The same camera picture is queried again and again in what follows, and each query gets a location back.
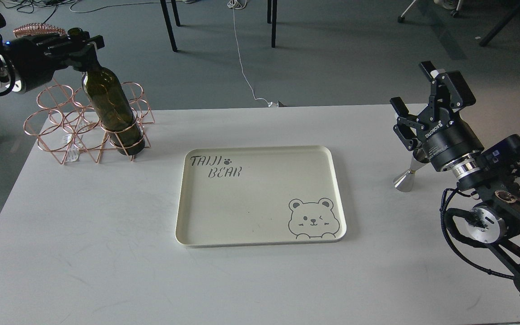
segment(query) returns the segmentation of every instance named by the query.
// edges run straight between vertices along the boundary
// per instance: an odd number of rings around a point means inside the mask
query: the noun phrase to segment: cream plastic tray
[[[188,246],[338,241],[346,223],[323,146],[186,155],[176,239]]]

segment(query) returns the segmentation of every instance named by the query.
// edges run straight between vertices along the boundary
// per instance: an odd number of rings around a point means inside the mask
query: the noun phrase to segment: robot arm
[[[520,263],[506,252],[520,259],[520,247],[511,241],[520,234],[520,186],[515,183],[520,177],[520,137],[508,136],[483,151],[483,145],[459,114],[464,107],[475,103],[460,72],[436,70],[429,61],[420,66],[431,82],[429,103],[415,116],[400,97],[392,98],[390,103],[398,115],[394,132],[416,156],[422,151],[421,156],[426,156],[437,172],[451,170],[456,176],[457,188],[447,189],[441,204],[442,231],[453,251],[481,271],[512,279],[520,292]],[[449,190],[453,194],[446,198]],[[468,190],[478,197],[479,204],[470,211],[448,208],[455,193]],[[454,216],[465,221],[471,237],[460,234]],[[468,261],[454,247],[450,236],[466,245],[489,249],[512,275]]]
[[[5,25],[0,14],[0,28]],[[77,37],[58,33],[27,35],[7,42],[0,35],[0,96],[32,90],[49,82],[57,70],[77,67],[85,55],[81,51],[89,43],[95,49],[104,46],[101,36],[89,37],[83,31],[77,34]]]

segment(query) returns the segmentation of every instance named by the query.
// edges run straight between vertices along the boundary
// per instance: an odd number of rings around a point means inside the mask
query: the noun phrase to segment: bottle neck
[[[87,64],[87,72],[93,72],[93,71],[101,71],[102,66],[99,64],[99,61],[97,59],[89,60]]]

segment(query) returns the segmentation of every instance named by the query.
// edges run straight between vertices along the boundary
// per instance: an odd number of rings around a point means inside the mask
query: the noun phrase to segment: silver metal cone
[[[414,185],[414,172],[410,169],[407,169],[400,175],[398,175],[392,183],[395,186],[395,189],[401,192],[410,192],[413,190]]]

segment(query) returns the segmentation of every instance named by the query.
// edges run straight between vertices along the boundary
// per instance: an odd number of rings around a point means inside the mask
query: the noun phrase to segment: gray floor
[[[439,68],[460,70],[469,83],[477,104],[463,116],[485,146],[520,134],[520,14],[489,46],[479,47],[476,39],[514,1],[467,0],[457,19],[431,0],[420,2],[406,23],[398,24],[406,0],[281,1],[277,48],[272,49],[266,1],[250,0],[236,12],[236,23],[244,69],[256,96],[289,106],[380,104],[394,96],[427,102],[429,84],[417,64],[432,60]],[[262,109],[264,101],[254,101],[240,73],[226,3],[179,3],[183,27],[174,29],[179,53],[171,51],[159,4],[86,14],[62,6],[49,23],[103,35],[100,62],[120,80],[142,84],[153,109]],[[74,9],[105,4],[83,0]],[[52,8],[27,14],[0,3],[0,12],[8,22],[0,32],[11,39],[14,27],[42,22]],[[56,72],[56,78],[74,87],[80,83],[79,72],[71,69]],[[0,98],[0,210],[33,146],[34,138],[23,134],[23,121],[37,110],[40,90]],[[41,177],[49,177],[51,185],[53,175]],[[32,203],[37,204],[35,193]]]

